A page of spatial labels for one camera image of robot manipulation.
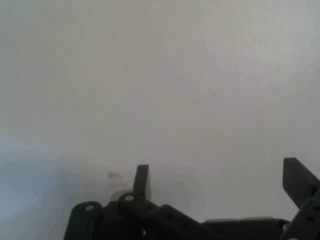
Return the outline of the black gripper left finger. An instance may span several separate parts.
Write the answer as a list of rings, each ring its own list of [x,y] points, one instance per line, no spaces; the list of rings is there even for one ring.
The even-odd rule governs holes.
[[[65,240],[223,240],[170,205],[151,202],[149,165],[136,168],[133,187],[103,206],[87,201],[73,207]]]

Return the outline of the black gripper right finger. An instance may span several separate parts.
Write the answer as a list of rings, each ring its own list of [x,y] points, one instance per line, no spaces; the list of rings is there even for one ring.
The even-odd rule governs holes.
[[[287,225],[282,240],[320,238],[320,180],[297,158],[283,160],[282,186],[298,211]]]

